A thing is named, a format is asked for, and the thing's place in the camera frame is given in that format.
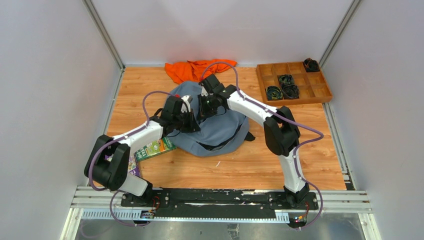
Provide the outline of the green treehouse book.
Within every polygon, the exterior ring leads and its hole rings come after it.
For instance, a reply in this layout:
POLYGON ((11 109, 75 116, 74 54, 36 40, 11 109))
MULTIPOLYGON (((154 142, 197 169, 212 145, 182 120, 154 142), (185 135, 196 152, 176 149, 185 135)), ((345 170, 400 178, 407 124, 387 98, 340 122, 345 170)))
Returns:
POLYGON ((142 162, 158 155, 173 151, 176 148, 175 144, 169 138, 164 137, 143 146, 141 149, 137 150, 133 156, 137 162, 142 162))

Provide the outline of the blue grey backpack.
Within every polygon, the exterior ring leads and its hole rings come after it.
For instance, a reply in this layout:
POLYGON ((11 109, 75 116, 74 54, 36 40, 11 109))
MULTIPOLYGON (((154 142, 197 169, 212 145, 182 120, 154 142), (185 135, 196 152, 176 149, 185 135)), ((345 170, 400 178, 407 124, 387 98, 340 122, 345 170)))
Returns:
POLYGON ((189 95, 193 98, 190 106, 200 128, 199 131, 189 133, 175 130, 167 135, 177 148, 194 156, 212 157, 232 153, 243 143, 256 140, 256 136, 250 132, 249 119, 237 111, 220 106, 216 115, 200 119, 198 95, 201 91, 202 87, 193 81, 185 81, 170 91, 173 95, 189 95))

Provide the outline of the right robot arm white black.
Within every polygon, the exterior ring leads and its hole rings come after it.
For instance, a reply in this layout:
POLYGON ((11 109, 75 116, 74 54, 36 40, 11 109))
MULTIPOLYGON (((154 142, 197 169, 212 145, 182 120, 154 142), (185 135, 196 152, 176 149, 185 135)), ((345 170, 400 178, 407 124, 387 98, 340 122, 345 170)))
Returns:
POLYGON ((310 186, 302 173, 297 147, 300 130, 288 107, 276 108, 266 105, 242 92, 234 85, 224 86, 211 74, 203 79, 199 96, 200 112, 211 116, 219 107, 236 111, 262 125, 267 148, 280 161, 284 175, 286 204, 298 209, 306 201, 310 186))

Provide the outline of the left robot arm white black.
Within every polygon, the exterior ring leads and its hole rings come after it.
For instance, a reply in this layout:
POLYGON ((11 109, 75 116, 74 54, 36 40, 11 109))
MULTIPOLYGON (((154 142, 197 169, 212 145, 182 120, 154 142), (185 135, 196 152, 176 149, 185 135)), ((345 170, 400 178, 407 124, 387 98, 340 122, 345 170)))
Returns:
POLYGON ((140 206, 149 206, 153 201, 153 185, 128 173, 129 158, 147 144, 173 132, 199 131, 191 108, 192 100, 190 95, 171 95, 164 107, 142 125, 114 137, 99 136, 84 169, 89 182, 97 182, 110 191, 132 194, 140 206))

